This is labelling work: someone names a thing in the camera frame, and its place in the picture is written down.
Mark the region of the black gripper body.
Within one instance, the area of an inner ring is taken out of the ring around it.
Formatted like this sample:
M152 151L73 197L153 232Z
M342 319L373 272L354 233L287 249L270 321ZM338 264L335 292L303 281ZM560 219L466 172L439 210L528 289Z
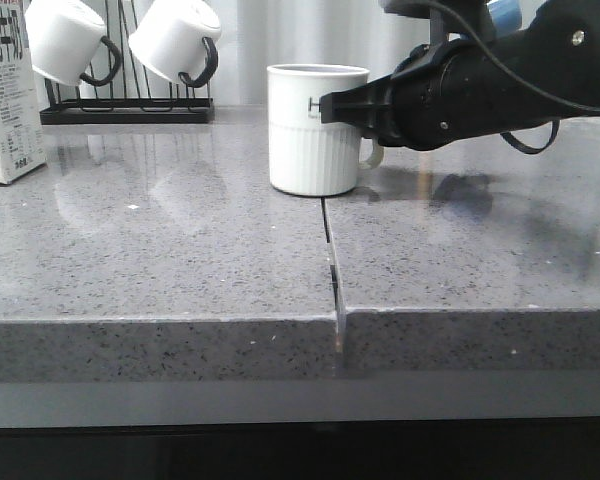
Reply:
M435 150L508 132L509 87L507 77L466 40L417 48L375 82L375 138L386 147Z

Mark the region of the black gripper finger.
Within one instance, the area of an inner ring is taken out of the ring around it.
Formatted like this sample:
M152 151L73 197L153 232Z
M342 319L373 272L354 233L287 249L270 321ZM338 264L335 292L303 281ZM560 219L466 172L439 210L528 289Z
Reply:
M370 82L327 93L319 100L323 124L346 123L364 131L389 131L391 110L389 82Z

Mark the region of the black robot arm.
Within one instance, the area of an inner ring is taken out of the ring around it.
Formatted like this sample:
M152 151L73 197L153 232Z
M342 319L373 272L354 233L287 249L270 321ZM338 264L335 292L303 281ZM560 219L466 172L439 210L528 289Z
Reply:
M600 1L545 1L529 26L499 35L485 1L384 1L391 14L444 33L392 73L321 97L323 123L346 123L385 147L454 141L563 119L600 117Z

